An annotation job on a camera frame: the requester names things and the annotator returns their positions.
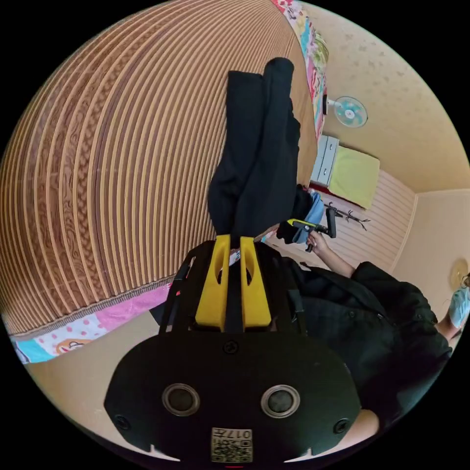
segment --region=printed number label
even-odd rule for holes
[[[212,428],[211,457],[213,462],[247,463],[253,461],[251,429]]]

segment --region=drawer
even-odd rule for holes
[[[318,181],[318,177],[320,176],[320,169],[323,164],[323,156],[325,155],[325,150],[327,148],[327,141],[328,136],[320,136],[317,148],[317,158],[315,159],[315,166],[313,167],[310,181]]]
[[[334,137],[328,137],[327,146],[323,155],[322,166],[317,181],[321,185],[328,186],[331,179],[331,170],[333,169],[334,157],[338,149],[339,140]]]

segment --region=yellow bracket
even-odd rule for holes
[[[196,312],[196,323],[224,330],[227,291],[229,286],[230,235],[219,235],[215,240],[211,264]],[[222,270],[220,284],[219,273]]]
[[[264,291],[255,244],[250,237],[240,237],[240,262],[243,325],[245,329],[266,327],[271,323],[271,314]],[[246,277],[247,271],[251,277],[250,284],[248,284]]]
[[[289,219],[287,221],[287,223],[289,225],[292,225],[292,226],[294,226],[294,222],[298,222],[299,224],[302,224],[302,225],[308,225],[309,227],[317,227],[318,226],[318,224],[312,224],[310,222],[307,222],[305,220],[300,220],[300,219]]]

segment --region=hand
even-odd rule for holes
[[[329,251],[329,246],[323,238],[323,235],[318,232],[310,232],[308,234],[307,245],[313,245],[313,252],[319,257],[322,257]]]

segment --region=patterned bedsheet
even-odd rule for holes
[[[320,33],[313,27],[302,2],[271,0],[286,17],[295,32],[305,58],[306,78],[315,115],[317,141],[323,129],[322,101],[326,92],[325,67],[328,49]],[[269,238],[274,231],[263,236]],[[231,264],[239,259],[239,251],[231,254]],[[87,315],[71,315],[67,320],[27,338],[11,337],[18,358],[23,364],[44,362],[100,338],[136,316],[166,300],[171,283],[154,288],[117,305]]]
[[[317,141],[323,129],[323,95],[326,93],[325,68],[328,49],[321,34],[313,26],[303,2],[297,0],[271,0],[287,18],[302,48],[305,58],[308,88],[315,113],[315,134]]]

